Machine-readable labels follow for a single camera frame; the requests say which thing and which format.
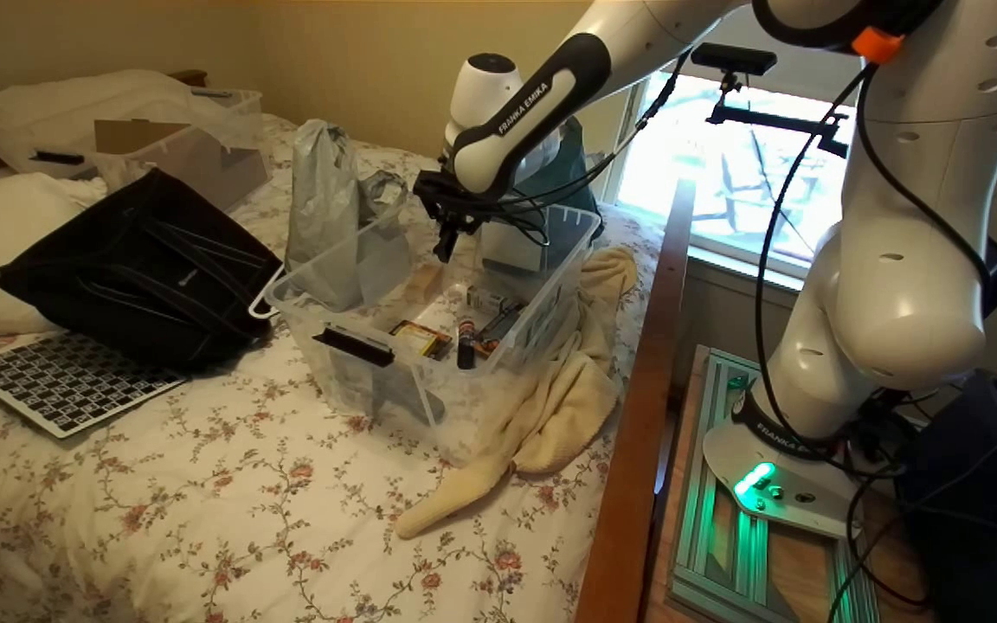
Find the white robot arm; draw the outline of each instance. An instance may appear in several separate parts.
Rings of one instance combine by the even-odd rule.
[[[414,193],[457,233],[495,218],[523,157],[585,104],[683,55],[749,0],[594,0],[562,47],[484,120],[455,120],[439,173]],[[857,52],[857,134],[841,225],[809,268],[785,334],[742,420],[703,439],[742,506],[841,536],[845,473],[814,473],[872,389],[927,389],[974,371],[983,348],[983,240],[997,187],[997,3],[990,0],[752,0],[782,41]],[[808,482],[796,506],[733,487],[771,462]]]

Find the cloth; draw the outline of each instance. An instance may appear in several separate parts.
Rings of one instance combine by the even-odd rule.
[[[523,381],[504,402],[495,402],[495,430],[480,437],[480,453],[442,473],[436,491],[404,509],[391,529],[401,539],[422,536],[442,519],[487,498],[503,476],[551,473],[583,453],[614,416],[616,389],[605,356],[616,334],[616,303],[637,287],[629,249],[594,249],[583,268],[583,324],[567,356],[559,356],[534,384]]]

